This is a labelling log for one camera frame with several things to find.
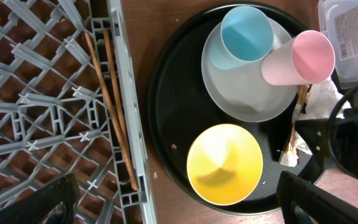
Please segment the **yellow plastic bowl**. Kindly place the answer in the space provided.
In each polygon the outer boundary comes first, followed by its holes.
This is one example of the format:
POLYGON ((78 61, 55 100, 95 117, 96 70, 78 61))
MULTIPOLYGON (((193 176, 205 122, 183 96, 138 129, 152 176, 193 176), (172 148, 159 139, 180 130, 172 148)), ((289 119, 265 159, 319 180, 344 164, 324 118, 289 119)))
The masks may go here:
POLYGON ((264 162, 253 135, 235 124, 203 131, 191 144, 186 172, 193 190, 213 205, 234 205, 258 185, 264 162))

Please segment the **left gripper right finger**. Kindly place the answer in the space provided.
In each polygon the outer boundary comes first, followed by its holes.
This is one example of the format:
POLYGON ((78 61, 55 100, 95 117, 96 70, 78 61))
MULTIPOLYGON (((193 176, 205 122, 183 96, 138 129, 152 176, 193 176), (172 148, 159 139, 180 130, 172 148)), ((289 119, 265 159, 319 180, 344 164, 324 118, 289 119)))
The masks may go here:
POLYGON ((357 223, 358 208, 283 171, 277 186, 285 223, 357 223))

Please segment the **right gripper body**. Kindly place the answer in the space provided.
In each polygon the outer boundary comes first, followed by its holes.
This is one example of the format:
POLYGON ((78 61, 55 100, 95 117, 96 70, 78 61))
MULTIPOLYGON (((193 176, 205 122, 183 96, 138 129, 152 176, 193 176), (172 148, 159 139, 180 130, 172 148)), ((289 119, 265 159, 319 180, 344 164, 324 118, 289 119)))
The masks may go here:
POLYGON ((336 166, 358 180, 358 84, 345 91, 329 118, 297 121, 295 130, 322 170, 336 166))

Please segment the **white napkin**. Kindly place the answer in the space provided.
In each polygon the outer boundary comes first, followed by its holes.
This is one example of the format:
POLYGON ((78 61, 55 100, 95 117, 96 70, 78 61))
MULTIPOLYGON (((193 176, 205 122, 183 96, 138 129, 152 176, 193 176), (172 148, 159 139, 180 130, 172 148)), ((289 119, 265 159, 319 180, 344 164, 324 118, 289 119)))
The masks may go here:
POLYGON ((308 93, 305 114, 299 120, 329 118, 338 101, 343 97, 339 93, 332 78, 312 85, 308 93))

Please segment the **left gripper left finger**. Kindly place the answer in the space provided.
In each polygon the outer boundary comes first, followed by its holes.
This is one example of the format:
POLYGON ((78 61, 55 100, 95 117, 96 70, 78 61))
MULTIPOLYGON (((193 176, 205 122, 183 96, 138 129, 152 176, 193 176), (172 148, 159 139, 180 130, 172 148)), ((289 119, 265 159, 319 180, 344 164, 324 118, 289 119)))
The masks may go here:
POLYGON ((73 223, 80 199, 78 181, 67 174, 0 211, 0 223, 73 223))

